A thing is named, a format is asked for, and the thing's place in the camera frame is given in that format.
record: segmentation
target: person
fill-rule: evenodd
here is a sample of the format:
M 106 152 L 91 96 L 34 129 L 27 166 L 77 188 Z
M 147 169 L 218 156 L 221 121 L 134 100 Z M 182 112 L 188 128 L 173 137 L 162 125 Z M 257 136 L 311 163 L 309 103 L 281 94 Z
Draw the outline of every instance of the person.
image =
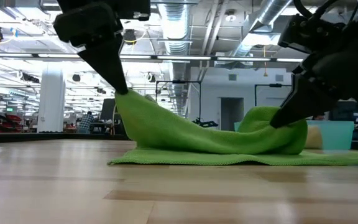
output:
M 322 113 L 322 114 L 317 114 L 317 115 L 314 115 L 312 120 L 313 121 L 324 121 L 326 118 L 325 118 L 325 114 Z
M 78 134 L 90 134 L 90 127 L 93 121 L 92 112 L 88 112 L 81 119 L 80 124 L 78 125 L 77 133 Z

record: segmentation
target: silver ventilation duct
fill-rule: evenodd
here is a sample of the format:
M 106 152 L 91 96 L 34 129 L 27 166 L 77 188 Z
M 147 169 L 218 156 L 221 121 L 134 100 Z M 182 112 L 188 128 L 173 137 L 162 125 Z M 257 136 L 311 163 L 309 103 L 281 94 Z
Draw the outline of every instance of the silver ventilation duct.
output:
M 246 32 L 254 31 L 263 26 L 273 26 L 274 21 L 280 16 L 284 9 L 292 2 L 292 0 L 263 0 L 260 6 L 259 14 L 254 21 L 246 20 L 244 27 Z M 245 57 L 252 45 L 246 45 L 244 40 L 239 44 L 237 49 L 233 51 L 233 57 Z
M 162 18 L 162 32 L 166 39 L 182 40 L 188 37 L 190 7 L 187 4 L 158 4 Z M 188 42 L 166 42 L 165 48 L 169 55 L 188 55 Z M 172 79 L 185 80 L 186 64 L 172 63 Z M 178 114 L 183 114 L 186 100 L 182 96 L 183 85 L 172 85 L 172 93 L 175 95 Z

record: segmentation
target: white column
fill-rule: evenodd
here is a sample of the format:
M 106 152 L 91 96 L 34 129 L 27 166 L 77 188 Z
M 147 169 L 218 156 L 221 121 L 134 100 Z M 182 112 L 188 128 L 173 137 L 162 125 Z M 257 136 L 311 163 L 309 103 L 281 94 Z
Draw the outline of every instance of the white column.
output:
M 49 62 L 42 71 L 37 132 L 63 131 L 65 77 L 58 63 Z

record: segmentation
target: wooden floor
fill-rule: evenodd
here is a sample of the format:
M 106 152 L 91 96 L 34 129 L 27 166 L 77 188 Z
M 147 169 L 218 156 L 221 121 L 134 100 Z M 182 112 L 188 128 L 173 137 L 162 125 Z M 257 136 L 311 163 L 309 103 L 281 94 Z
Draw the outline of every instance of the wooden floor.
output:
M 358 166 L 106 165 L 133 146 L 0 144 L 0 224 L 358 224 Z

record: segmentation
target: green towel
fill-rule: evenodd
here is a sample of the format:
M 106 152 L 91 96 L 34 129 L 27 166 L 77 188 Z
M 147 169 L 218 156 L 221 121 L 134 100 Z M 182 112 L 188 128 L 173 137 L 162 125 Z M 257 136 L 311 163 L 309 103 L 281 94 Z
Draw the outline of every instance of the green towel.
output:
M 137 147 L 109 164 L 229 165 L 247 161 L 275 166 L 358 164 L 358 152 L 303 152 L 306 121 L 275 129 L 269 122 L 278 108 L 253 108 L 235 133 L 202 128 L 134 91 L 116 94 L 116 103 L 127 134 Z

